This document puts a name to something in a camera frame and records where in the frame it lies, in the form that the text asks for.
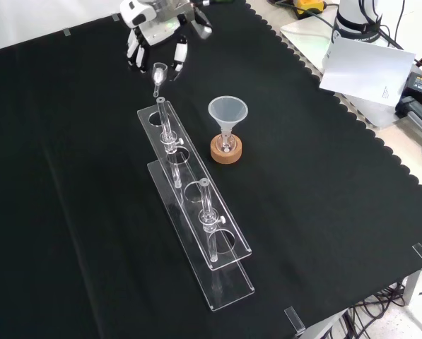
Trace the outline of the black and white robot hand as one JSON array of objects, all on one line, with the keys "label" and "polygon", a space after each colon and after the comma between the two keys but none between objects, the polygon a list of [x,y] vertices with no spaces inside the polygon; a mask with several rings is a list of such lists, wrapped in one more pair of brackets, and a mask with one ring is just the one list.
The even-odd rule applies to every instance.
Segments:
[{"label": "black and white robot hand", "polygon": [[172,81],[181,74],[188,54],[188,39],[182,33],[188,24],[205,40],[213,26],[201,10],[215,1],[123,1],[119,10],[130,29],[127,40],[127,62],[131,69],[148,70],[149,52],[168,42],[175,43]]}]

